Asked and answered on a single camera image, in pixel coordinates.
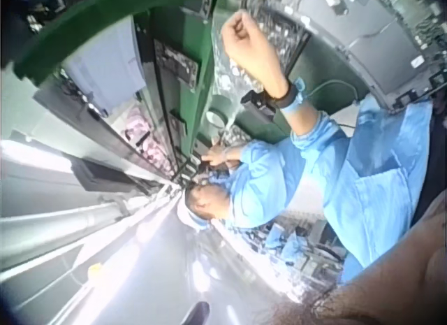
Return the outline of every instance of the cable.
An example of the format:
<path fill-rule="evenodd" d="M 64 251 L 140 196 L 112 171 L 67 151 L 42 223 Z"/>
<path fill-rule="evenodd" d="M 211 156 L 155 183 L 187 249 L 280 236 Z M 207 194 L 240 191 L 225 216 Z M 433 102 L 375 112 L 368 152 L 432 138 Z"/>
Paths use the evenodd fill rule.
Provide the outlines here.
<path fill-rule="evenodd" d="M 351 49 L 354 45 L 357 44 L 358 41 L 365 39 L 365 38 L 373 38 L 376 37 L 377 35 L 382 34 L 385 30 L 387 30 L 389 28 L 390 25 L 392 25 L 394 22 L 396 22 L 397 19 L 394 19 L 393 21 L 389 22 L 388 24 L 386 24 L 385 26 L 383 26 L 380 30 L 376 31 L 375 33 L 372 34 L 365 34 L 365 35 L 360 35 L 359 37 L 357 37 L 354 41 L 352 41 L 351 43 L 349 43 L 347 49 Z"/>
<path fill-rule="evenodd" d="M 306 95 L 306 97 L 310 98 L 312 95 L 314 95 L 315 93 L 320 91 L 322 88 L 324 88 L 328 85 L 331 85 L 331 84 L 341 84 L 341 85 L 345 85 L 345 86 L 349 87 L 350 89 L 352 89 L 352 92 L 354 94 L 354 97 L 356 98 L 356 101 L 359 100 L 357 89 L 352 84 L 349 84 L 348 82 L 345 82 L 343 80 L 338 80 L 338 79 L 331 79 L 331 80 L 328 80 L 328 81 L 320 84 L 319 86 L 315 87 L 308 95 Z"/>
<path fill-rule="evenodd" d="M 352 128 L 356 129 L 354 126 L 351 126 L 350 124 L 338 124 L 340 127 L 346 127 L 346 128 Z"/>

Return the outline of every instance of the hand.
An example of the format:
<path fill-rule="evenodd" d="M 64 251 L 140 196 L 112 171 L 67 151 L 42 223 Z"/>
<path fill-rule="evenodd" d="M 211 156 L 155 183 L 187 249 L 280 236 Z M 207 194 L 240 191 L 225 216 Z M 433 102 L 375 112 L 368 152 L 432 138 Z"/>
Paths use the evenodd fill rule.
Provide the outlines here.
<path fill-rule="evenodd" d="M 225 147 L 217 139 L 213 139 L 212 144 L 210 150 L 202 155 L 202 161 L 208 161 L 211 166 L 218 166 L 226 162 Z"/>
<path fill-rule="evenodd" d="M 280 99 L 286 95 L 288 81 L 277 53 L 246 11 L 234 13 L 221 34 L 226 54 L 259 80 L 270 96 Z"/>

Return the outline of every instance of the worker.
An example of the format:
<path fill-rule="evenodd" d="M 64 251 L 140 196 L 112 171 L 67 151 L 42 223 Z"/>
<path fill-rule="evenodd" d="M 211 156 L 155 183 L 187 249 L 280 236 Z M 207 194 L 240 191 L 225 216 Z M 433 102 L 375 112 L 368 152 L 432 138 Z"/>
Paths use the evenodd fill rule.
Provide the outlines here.
<path fill-rule="evenodd" d="M 278 305 L 271 325 L 447 324 L 447 193 L 396 246 L 350 283 Z"/>
<path fill-rule="evenodd" d="M 241 164 L 227 178 L 188 187 L 181 220 L 198 228 L 213 218 L 259 226 L 282 212 L 309 174 L 324 193 L 325 218 L 361 268 L 367 267 L 411 225 L 427 170 L 432 104 L 410 104 L 390 115 L 368 95 L 347 138 L 287 80 L 275 49 L 247 12 L 236 12 L 221 35 L 226 54 L 263 84 L 292 132 L 276 145 L 255 140 L 213 146 L 204 161 Z"/>

